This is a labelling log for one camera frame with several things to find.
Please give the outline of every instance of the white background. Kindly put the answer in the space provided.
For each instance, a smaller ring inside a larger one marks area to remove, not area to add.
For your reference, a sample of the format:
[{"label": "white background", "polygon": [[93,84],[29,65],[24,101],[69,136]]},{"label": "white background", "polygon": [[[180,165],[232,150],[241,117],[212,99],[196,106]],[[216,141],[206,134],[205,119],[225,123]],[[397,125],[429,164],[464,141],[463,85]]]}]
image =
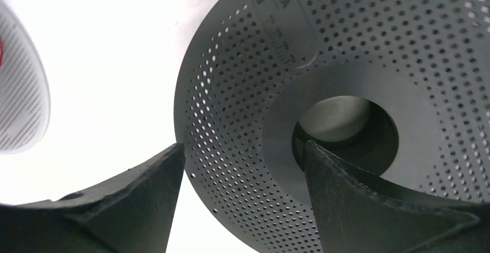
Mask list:
[{"label": "white background", "polygon": [[[57,200],[175,142],[173,96],[187,44],[217,0],[9,0],[51,89],[44,139],[0,155],[0,202]],[[255,252],[214,219],[184,176],[174,252]]]}]

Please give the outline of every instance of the shiny metal surface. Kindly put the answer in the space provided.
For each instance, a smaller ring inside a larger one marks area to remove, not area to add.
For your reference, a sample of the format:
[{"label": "shiny metal surface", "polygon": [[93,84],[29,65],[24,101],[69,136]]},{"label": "shiny metal surface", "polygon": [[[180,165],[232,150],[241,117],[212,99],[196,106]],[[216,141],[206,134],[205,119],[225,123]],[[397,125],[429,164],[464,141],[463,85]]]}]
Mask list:
[{"label": "shiny metal surface", "polygon": [[369,101],[338,96],[320,101],[299,119],[301,127],[324,142],[340,142],[358,133],[368,121]]}]

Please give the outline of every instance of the perforated metal plate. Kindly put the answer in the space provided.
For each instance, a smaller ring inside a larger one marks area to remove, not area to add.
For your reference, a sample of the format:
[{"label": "perforated metal plate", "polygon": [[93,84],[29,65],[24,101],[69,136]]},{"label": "perforated metal plate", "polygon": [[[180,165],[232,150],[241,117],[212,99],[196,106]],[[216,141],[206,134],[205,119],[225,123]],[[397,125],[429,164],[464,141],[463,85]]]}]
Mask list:
[{"label": "perforated metal plate", "polygon": [[489,202],[489,10],[489,0],[220,0],[175,97],[197,193],[259,252],[329,252],[291,136],[308,107],[350,95],[397,126],[383,178]]},{"label": "perforated metal plate", "polygon": [[0,0],[0,154],[25,151],[37,143],[49,114],[49,89],[36,49]]}]

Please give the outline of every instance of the black plastic part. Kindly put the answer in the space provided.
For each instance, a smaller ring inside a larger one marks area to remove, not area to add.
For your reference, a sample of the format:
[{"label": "black plastic part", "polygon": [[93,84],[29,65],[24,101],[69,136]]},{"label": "black plastic part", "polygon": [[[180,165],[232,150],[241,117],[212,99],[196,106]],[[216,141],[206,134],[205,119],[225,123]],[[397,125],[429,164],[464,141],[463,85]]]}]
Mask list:
[{"label": "black plastic part", "polygon": [[59,201],[0,206],[0,252],[165,252],[184,164],[176,144]]},{"label": "black plastic part", "polygon": [[490,252],[490,204],[401,187],[312,141],[303,162],[326,252]]}]

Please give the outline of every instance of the center hole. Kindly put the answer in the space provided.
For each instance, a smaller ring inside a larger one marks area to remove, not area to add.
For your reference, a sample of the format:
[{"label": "center hole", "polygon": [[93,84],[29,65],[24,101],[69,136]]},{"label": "center hole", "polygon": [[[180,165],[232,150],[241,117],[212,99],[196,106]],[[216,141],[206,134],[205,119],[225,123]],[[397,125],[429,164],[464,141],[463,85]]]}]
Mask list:
[{"label": "center hole", "polygon": [[302,148],[309,140],[379,176],[391,166],[398,151],[398,132],[388,113],[354,96],[320,101],[302,114],[292,137],[293,152],[302,169]]}]

